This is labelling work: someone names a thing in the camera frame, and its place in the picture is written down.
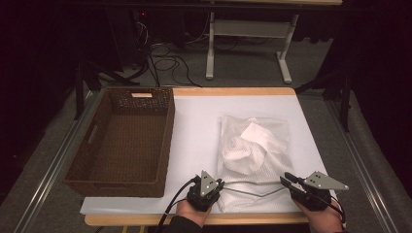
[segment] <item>white tabletop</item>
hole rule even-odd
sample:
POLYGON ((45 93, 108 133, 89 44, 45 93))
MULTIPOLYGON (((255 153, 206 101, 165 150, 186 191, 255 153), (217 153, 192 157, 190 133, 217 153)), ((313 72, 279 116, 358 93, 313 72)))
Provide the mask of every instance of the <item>white tabletop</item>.
MULTIPOLYGON (((87 197, 84 215, 162 214, 179 188, 200 175, 217 174, 221 117, 274 117, 290 128, 288 155, 295 174, 308 177, 315 170, 326 174, 299 101, 290 88, 198 88, 175 89, 176 114, 170 149, 165 194, 162 198, 87 197)), ((289 200, 287 208, 272 213, 298 212, 289 200)), ((221 211, 214 205, 212 214, 221 211)))

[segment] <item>wooden table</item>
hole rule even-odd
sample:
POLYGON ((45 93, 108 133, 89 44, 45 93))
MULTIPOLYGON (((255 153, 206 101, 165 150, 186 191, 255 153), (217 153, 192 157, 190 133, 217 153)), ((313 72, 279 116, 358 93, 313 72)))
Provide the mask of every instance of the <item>wooden table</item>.
MULTIPOLYGON (((175 88, 175 124, 170 150, 165 195, 162 198, 87 197, 81 213, 88 225, 157 225, 177 190, 201 170, 217 174, 220 117, 276 117, 290 126, 291 158, 295 174, 308 177, 326 173, 299 101, 291 88, 224 87, 175 88)), ((214 205, 206 224, 303 223, 307 218, 288 194, 287 207, 273 213, 222 213, 214 205)))

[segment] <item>sleeve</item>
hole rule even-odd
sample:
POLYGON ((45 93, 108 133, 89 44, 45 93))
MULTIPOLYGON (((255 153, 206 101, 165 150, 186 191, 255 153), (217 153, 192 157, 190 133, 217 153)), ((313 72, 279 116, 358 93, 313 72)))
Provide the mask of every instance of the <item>sleeve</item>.
POLYGON ((170 224, 164 228, 163 233, 201 233, 202 228, 193 221, 182 217, 173 216, 170 224))

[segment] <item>table edge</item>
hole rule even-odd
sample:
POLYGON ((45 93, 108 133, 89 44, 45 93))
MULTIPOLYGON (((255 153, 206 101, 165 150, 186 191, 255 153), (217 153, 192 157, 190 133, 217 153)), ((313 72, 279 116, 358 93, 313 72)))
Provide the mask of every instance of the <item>table edge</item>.
POLYGON ((296 95, 290 87, 174 87, 175 96, 296 95))
MULTIPOLYGON (((164 224, 169 224, 174 215, 169 215, 164 224)), ((143 215, 93 215, 85 216, 85 223, 90 226, 151 226, 158 225, 159 214, 143 215)), ((210 214, 205 225, 242 225, 242 224, 287 224, 307 223, 303 213, 278 214, 210 214)))

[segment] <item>table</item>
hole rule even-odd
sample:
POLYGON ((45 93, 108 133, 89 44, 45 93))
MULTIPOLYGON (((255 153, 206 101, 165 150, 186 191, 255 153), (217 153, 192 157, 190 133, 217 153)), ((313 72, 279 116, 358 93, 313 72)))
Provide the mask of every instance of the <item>table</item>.
MULTIPOLYGON (((220 117, 276 117, 290 125, 291 158, 295 174, 308 177, 326 168, 294 90, 287 87, 174 88, 175 124, 162 198, 87 197, 81 213, 89 225, 157 225, 177 190, 201 170, 217 174, 220 117)), ((214 205, 206 224, 302 223, 307 218, 291 199, 273 213, 223 214, 214 205)))
MULTIPOLYGON (((215 2, 247 2, 247 3, 267 3, 267 4, 294 4, 294 5, 341 5, 341 0, 211 0, 215 2)), ((273 21, 248 21, 248 20, 226 20, 215 19, 215 13, 210 13, 209 23, 209 49, 206 61, 206 79, 212 80, 214 76, 215 35, 221 36, 243 36, 243 37, 261 37, 261 38, 283 38, 284 44, 282 50, 277 51, 277 60, 281 68, 282 77, 285 83, 292 83, 291 74, 285 60, 289 46, 292 41, 294 29, 296 28, 299 15, 293 15, 290 22, 273 22, 273 21)))

